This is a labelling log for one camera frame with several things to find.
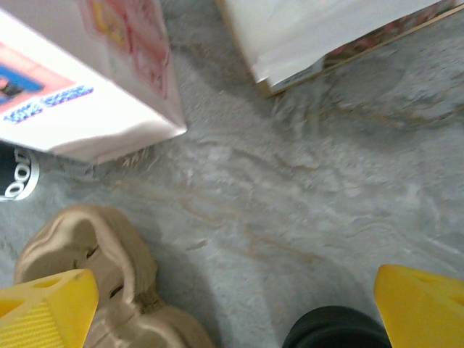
cardboard box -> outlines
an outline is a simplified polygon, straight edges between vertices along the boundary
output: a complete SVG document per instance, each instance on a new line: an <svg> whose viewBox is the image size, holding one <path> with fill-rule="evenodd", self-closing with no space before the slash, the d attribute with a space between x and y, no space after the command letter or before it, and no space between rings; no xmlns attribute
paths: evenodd
<svg viewBox="0 0 464 348"><path fill-rule="evenodd" d="M217 0L217 5L261 91L272 96L454 14L464 9L464 0Z"/></svg>
<svg viewBox="0 0 464 348"><path fill-rule="evenodd" d="M186 131L158 0L0 0L0 140L105 162Z"/></svg>

printed packaging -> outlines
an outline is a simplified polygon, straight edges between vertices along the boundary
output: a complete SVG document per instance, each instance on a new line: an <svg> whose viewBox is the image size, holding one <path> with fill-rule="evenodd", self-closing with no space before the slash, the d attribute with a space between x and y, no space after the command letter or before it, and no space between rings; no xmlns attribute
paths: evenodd
<svg viewBox="0 0 464 348"><path fill-rule="evenodd" d="M186 131L158 0L0 0L0 140L105 162Z"/></svg>
<svg viewBox="0 0 464 348"><path fill-rule="evenodd" d="M464 9L464 0L216 0L270 96Z"/></svg>

black wheel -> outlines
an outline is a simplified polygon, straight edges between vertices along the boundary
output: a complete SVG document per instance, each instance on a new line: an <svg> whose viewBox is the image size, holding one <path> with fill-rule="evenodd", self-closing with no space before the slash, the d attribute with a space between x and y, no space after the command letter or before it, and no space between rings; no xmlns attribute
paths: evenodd
<svg viewBox="0 0 464 348"><path fill-rule="evenodd" d="M384 328L346 307L321 307L301 317L283 348L391 348Z"/></svg>

black round object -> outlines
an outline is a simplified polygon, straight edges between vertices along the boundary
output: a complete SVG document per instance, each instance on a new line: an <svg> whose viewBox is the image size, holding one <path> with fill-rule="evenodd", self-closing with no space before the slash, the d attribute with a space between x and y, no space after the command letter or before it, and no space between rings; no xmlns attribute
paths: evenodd
<svg viewBox="0 0 464 348"><path fill-rule="evenodd" d="M37 185L38 173L32 152L0 142L0 202L28 197Z"/></svg>
<svg viewBox="0 0 464 348"><path fill-rule="evenodd" d="M321 307L303 315L283 348L391 348L384 328L347 307Z"/></svg>
<svg viewBox="0 0 464 348"><path fill-rule="evenodd" d="M21 94L24 91L24 88L19 87L18 85L15 85L14 83L8 82L5 87L0 88L0 91L3 92L3 94L7 96L17 96L18 94Z"/></svg>

pink graphic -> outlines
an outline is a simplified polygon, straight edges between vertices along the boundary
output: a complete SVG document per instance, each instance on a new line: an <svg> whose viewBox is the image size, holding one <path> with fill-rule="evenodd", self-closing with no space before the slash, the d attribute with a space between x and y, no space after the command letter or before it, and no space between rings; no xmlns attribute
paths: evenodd
<svg viewBox="0 0 464 348"><path fill-rule="evenodd" d="M169 45L161 9L152 0L86 0L84 24L132 58L137 74L167 98Z"/></svg>
<svg viewBox="0 0 464 348"><path fill-rule="evenodd" d="M0 112L75 83L0 42Z"/></svg>

